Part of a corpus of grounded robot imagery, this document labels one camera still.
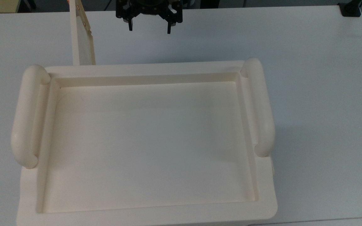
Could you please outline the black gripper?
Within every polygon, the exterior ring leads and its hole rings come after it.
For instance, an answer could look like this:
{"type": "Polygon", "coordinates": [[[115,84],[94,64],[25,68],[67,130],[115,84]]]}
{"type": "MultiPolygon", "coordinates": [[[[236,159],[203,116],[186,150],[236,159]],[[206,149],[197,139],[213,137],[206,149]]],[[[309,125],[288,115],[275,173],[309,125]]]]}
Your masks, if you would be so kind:
{"type": "Polygon", "coordinates": [[[133,31],[133,18],[144,15],[159,16],[167,21],[167,34],[171,34],[173,24],[183,22],[182,0],[117,0],[115,15],[128,22],[133,31]]]}

